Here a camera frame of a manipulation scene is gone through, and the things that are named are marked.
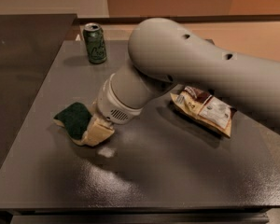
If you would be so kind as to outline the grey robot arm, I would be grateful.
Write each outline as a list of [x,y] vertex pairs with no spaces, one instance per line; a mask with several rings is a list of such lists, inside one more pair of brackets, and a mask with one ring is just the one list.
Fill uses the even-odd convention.
[[95,146],[115,124],[138,116],[177,84],[192,85],[280,134],[280,62],[221,49],[178,23],[142,21],[128,41],[129,60],[104,83],[82,142]]

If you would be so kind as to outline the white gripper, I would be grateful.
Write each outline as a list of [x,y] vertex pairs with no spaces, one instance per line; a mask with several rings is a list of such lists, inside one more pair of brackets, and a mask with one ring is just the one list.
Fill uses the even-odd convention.
[[97,99],[90,106],[90,112],[96,112],[98,109],[98,112],[107,121],[93,116],[87,130],[82,135],[83,145],[94,147],[101,144],[115,132],[112,123],[126,124],[142,112],[141,108],[130,108],[117,98],[112,89],[113,77],[114,74],[104,83],[99,90]]

